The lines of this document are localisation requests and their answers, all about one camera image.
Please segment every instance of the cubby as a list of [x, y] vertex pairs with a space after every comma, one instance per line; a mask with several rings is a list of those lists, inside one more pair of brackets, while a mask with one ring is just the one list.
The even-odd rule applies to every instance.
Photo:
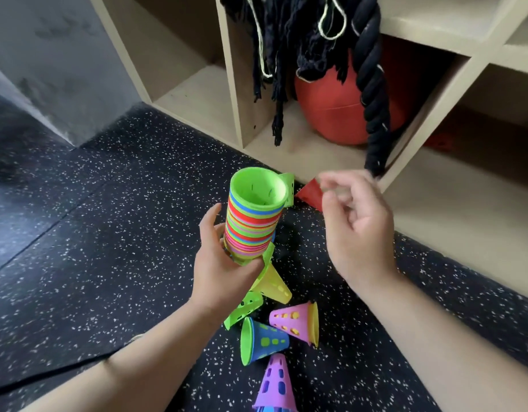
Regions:
[[[92, 2], [148, 104], [302, 182], [363, 167], [364, 149], [322, 138], [295, 101], [274, 146], [271, 90], [254, 102], [252, 41], [219, 0]], [[497, 83], [491, 64], [528, 74], [528, 0], [379, 3], [383, 33], [452, 59], [379, 181], [396, 228], [528, 295], [528, 128], [460, 106]], [[435, 130], [453, 133], [453, 153], [423, 147]]]

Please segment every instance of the gray wall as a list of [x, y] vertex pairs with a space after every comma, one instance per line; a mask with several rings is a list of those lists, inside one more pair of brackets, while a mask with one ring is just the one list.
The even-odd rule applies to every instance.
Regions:
[[89, 0], [0, 0], [0, 71], [74, 145], [140, 101]]

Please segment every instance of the black speckled floor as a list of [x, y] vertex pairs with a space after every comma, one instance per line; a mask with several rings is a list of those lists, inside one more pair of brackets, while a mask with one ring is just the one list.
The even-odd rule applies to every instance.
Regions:
[[[260, 165], [150, 108], [80, 149], [41, 130], [31, 121], [1, 148], [0, 160], [13, 163], [0, 164], [0, 385], [113, 350], [182, 305], [199, 219], [226, 200], [236, 170]], [[292, 303], [316, 300], [320, 311], [319, 349], [295, 340], [285, 352], [298, 409], [439, 410], [334, 273], [322, 216], [300, 203], [288, 209], [276, 244]], [[528, 299], [402, 235], [396, 252], [422, 289], [528, 365]], [[256, 317], [274, 306], [267, 300]], [[239, 333], [217, 333], [169, 410], [250, 410], [267, 361], [243, 367]], [[75, 373], [1, 396], [0, 411]]]

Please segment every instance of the person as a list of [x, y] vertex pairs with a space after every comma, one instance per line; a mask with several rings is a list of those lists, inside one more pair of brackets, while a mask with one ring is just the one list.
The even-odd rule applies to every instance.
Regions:
[[[528, 369], [398, 272], [393, 216], [370, 174], [339, 171], [320, 178], [329, 190], [323, 195], [323, 215], [332, 263], [382, 323], [441, 410], [528, 411]], [[220, 243], [224, 225], [214, 225], [219, 210], [220, 204], [210, 208], [199, 224], [201, 248], [189, 301], [25, 411], [165, 410], [263, 268], [261, 259], [241, 267], [226, 255]]]

